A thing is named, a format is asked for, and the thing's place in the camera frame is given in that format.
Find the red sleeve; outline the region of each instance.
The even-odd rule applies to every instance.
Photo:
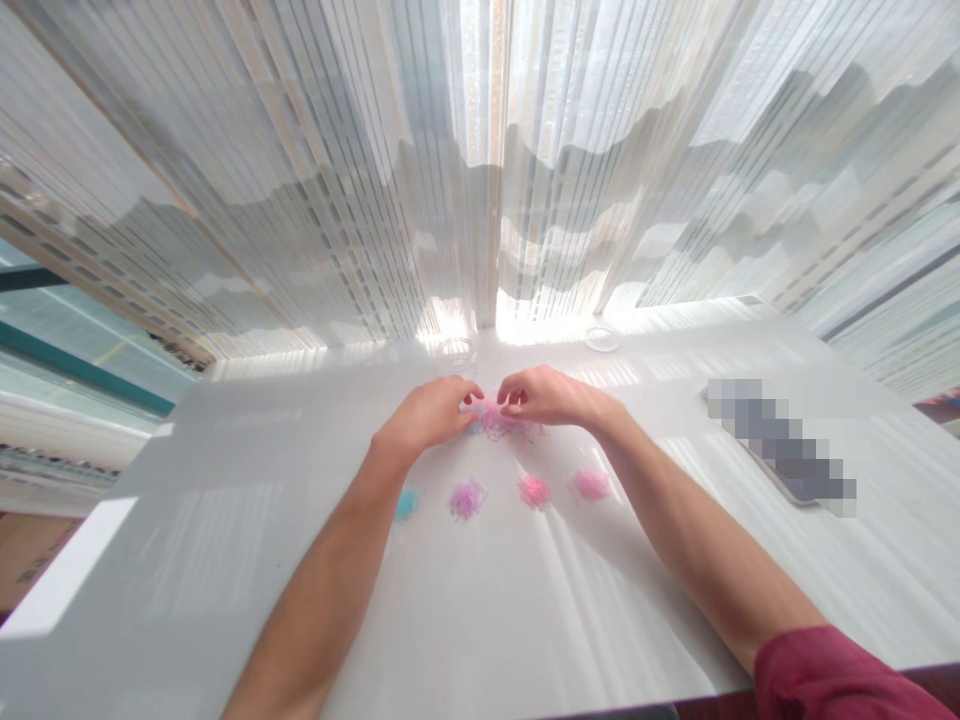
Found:
[[[833,626],[778,635],[757,653],[764,720],[953,720],[922,688]]]

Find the sheer curtain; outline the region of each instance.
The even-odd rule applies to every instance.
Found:
[[[4,236],[198,355],[757,294],[960,383],[956,3],[0,14]]]

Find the smartphone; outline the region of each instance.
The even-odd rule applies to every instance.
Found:
[[[710,380],[700,395],[709,416],[794,505],[844,497],[842,462],[822,457],[826,443],[804,438],[800,420],[778,416],[784,403],[763,396],[762,380]]]

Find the hand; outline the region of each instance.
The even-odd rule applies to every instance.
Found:
[[[416,459],[427,448],[460,435],[477,419],[474,412],[460,411],[460,402],[470,405],[473,397],[482,400],[483,390],[459,375],[432,380],[407,395],[377,436]]]
[[[503,381],[497,393],[506,417],[544,425],[579,425],[591,432],[623,404],[549,365],[527,368]]]

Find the white table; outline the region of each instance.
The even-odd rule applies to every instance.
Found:
[[[480,334],[488,391],[550,363],[621,398],[647,431],[857,642],[899,668],[960,660],[960,443],[765,306],[637,311],[622,347]],[[429,343],[233,361],[171,415],[0,630],[0,720],[216,718],[271,606],[370,434],[439,372]],[[857,519],[800,510],[707,418],[708,377],[764,377],[858,478]],[[482,436],[431,451],[409,484],[325,718],[545,717],[742,688],[731,656],[653,554],[615,487],[563,483],[605,460],[585,433]],[[514,483],[554,485],[545,513]],[[446,502],[469,475],[481,513]]]

